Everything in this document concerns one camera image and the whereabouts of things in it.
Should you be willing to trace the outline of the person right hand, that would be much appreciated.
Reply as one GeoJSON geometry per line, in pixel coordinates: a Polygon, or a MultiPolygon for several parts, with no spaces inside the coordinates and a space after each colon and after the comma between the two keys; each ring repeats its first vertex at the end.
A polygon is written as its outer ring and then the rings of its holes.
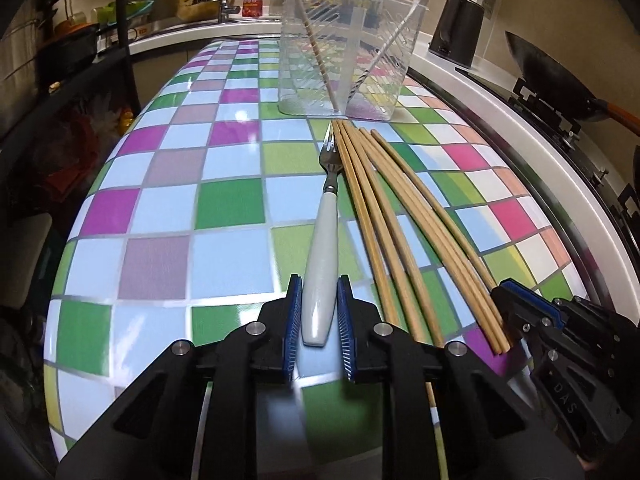
{"type": "Polygon", "coordinates": [[[578,459],[578,462],[582,465],[582,469],[585,472],[596,470],[600,465],[600,462],[598,460],[592,460],[590,462],[589,460],[585,460],[584,458],[582,458],[582,456],[579,456],[579,455],[577,455],[576,458],[578,459]]]}

